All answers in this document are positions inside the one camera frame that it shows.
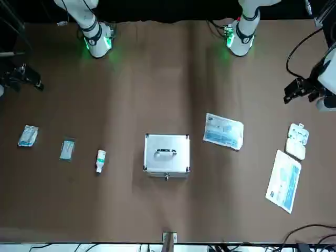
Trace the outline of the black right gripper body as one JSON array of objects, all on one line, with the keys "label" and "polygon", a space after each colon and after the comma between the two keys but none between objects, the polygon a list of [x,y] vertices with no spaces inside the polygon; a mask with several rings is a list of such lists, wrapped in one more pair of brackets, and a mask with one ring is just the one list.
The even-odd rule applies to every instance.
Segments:
[{"label": "black right gripper body", "polygon": [[1,75],[1,85],[4,88],[12,88],[15,91],[20,91],[22,82],[22,74],[17,71],[5,72]]}]

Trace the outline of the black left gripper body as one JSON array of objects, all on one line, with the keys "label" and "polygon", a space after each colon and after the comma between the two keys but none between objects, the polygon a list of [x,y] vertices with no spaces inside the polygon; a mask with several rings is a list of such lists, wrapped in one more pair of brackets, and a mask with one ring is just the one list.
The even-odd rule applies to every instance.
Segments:
[{"label": "black left gripper body", "polygon": [[324,94],[324,86],[318,77],[308,77],[304,81],[304,92],[308,96],[309,102],[313,102]]}]

